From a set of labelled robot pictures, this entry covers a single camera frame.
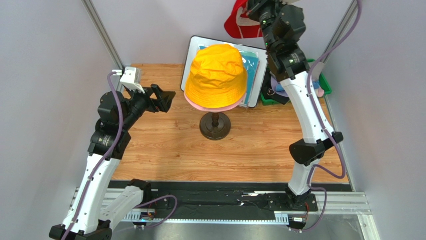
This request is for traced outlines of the red hat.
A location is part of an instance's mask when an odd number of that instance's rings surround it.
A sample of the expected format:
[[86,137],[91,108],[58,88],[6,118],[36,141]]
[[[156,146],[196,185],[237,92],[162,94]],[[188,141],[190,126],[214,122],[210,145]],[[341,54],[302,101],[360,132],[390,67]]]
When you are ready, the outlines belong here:
[[224,29],[234,39],[254,39],[263,36],[260,23],[249,19],[247,0],[235,2],[230,16],[224,23]]

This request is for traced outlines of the pink bucket hat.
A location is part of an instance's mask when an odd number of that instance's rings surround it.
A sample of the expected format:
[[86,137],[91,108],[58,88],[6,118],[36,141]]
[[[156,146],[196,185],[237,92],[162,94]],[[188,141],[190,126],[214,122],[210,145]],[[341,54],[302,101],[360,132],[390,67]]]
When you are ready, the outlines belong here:
[[247,91],[230,90],[220,93],[208,93],[198,90],[185,90],[187,102],[202,112],[226,112],[237,108],[245,100]]

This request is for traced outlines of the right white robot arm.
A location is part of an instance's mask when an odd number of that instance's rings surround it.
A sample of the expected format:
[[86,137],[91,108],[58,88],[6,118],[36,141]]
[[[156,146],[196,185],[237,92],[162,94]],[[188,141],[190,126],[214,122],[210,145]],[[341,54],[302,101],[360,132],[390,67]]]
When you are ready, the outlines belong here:
[[306,31],[303,9],[283,0],[250,0],[247,5],[249,19],[260,24],[268,67],[287,93],[302,129],[303,138],[289,147],[295,164],[285,190],[286,204],[297,209],[308,201],[314,167],[344,137],[328,122],[308,78],[310,65],[298,45]]

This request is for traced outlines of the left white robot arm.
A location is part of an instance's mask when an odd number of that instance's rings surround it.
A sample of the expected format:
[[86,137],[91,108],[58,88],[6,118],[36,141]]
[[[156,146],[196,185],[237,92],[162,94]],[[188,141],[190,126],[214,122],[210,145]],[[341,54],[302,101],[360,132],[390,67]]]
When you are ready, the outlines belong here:
[[131,141],[132,126],[145,112],[167,113],[176,96],[152,84],[131,90],[127,99],[110,91],[100,99],[99,120],[90,139],[87,165],[80,188],[67,217],[49,232],[54,240],[110,240],[124,217],[139,205],[154,203],[151,183],[133,179],[105,209],[102,209],[112,177]]

